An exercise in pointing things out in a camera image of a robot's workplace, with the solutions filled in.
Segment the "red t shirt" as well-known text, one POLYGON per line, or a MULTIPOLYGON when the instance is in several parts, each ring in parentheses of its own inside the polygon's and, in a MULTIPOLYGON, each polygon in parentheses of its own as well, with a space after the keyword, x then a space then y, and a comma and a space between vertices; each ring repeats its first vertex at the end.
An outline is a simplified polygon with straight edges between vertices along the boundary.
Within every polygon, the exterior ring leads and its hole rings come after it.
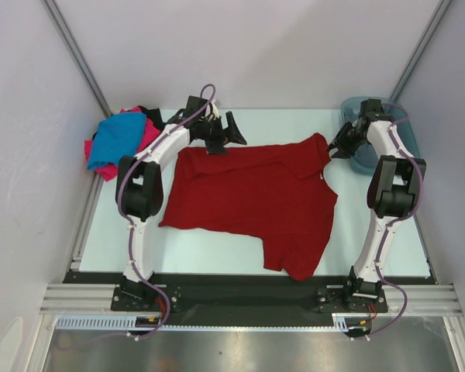
POLYGON ((187 147, 177 157, 161 227, 252 236, 263 266, 311 277, 329 243, 337 194, 327 185, 326 138, 232 147, 221 155, 187 147))

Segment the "blue t shirt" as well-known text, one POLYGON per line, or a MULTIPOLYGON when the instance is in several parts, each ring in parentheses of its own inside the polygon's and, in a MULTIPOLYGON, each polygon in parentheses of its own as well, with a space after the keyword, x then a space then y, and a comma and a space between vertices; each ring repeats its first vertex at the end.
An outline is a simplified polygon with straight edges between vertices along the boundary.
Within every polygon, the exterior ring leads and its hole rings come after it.
POLYGON ((141 112, 122 112, 98 124, 92 140, 87 169, 118 165, 125 156, 133 156, 142 141, 146 116, 141 112))

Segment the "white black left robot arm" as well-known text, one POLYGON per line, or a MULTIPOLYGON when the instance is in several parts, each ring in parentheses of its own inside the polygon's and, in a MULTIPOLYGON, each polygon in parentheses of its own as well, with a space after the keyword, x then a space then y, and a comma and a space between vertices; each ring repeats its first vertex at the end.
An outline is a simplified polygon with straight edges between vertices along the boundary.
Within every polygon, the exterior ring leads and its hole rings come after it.
POLYGON ((231 111, 221 115, 211 99, 189 96, 184 108, 167 121, 158 108, 139 110, 155 125, 159 135, 134 156, 119 161, 115 201, 128 222, 128 263, 114 291, 111 309, 147 311, 164 296, 153 288, 154 269, 144 263, 146 229, 164 203, 162 173, 178 153, 195 140, 205 142, 207 154, 224 154, 226 144, 246 145, 231 111))

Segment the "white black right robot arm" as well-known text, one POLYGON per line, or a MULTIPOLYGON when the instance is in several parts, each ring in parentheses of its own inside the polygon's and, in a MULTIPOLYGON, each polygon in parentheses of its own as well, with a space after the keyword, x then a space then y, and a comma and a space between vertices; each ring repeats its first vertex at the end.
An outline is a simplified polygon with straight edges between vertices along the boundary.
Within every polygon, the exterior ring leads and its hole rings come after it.
POLYGON ((328 146, 332 159, 348 159, 365 143, 378 156, 367 191, 370 225, 363 249, 336 298, 351 312, 362 312, 384 300, 384 266, 401 224, 415 215, 422 200, 426 162, 413 156, 398 135, 395 119, 376 98, 360 103, 354 122, 346 122, 328 146))

